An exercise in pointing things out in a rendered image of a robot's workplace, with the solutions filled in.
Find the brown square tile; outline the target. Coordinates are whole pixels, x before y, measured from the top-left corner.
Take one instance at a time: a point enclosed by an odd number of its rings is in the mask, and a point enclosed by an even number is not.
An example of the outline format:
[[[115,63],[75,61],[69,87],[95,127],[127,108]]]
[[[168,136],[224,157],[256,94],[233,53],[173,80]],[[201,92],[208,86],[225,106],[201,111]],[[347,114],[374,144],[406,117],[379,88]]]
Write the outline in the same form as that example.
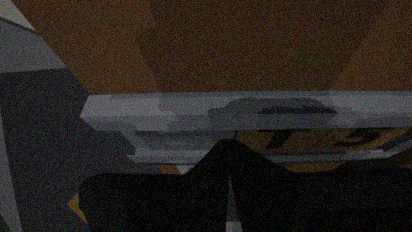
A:
[[[305,153],[331,129],[235,130],[234,139],[256,153]]]
[[[78,191],[78,192],[79,192],[79,191]],[[78,192],[77,192],[76,195],[71,199],[71,201],[68,202],[67,205],[68,205],[72,210],[74,210],[81,219],[83,219],[83,220],[87,223],[86,218],[85,218],[84,213],[83,213],[83,210],[82,210],[82,208],[81,208],[80,202],[79,202]]]

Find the white paper ticket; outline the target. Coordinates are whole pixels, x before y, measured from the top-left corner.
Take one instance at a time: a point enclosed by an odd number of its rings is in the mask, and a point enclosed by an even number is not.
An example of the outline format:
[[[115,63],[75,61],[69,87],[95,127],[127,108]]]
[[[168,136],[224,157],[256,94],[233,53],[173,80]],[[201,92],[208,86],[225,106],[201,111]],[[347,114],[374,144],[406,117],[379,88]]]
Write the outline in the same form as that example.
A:
[[[176,167],[178,168],[179,172],[181,174],[186,173],[188,170],[190,170],[191,168],[193,168],[194,166],[183,166],[183,165],[176,165]]]

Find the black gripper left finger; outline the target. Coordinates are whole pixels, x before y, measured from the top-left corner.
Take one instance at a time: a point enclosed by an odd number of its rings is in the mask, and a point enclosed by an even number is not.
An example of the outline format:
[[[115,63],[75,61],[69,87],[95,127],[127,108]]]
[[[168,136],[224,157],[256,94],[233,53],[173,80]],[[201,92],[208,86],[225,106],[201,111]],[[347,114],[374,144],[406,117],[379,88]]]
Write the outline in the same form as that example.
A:
[[[226,232],[228,139],[184,174],[100,173],[78,198],[90,232]]]

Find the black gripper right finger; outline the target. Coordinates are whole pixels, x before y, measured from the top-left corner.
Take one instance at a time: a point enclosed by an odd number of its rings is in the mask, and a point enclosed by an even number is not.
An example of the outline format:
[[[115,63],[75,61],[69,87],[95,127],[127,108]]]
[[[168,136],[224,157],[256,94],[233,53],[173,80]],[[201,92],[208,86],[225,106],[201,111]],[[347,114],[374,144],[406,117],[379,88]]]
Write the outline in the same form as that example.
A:
[[[236,139],[228,142],[243,232],[306,232],[318,212],[412,206],[412,168],[294,173]]]

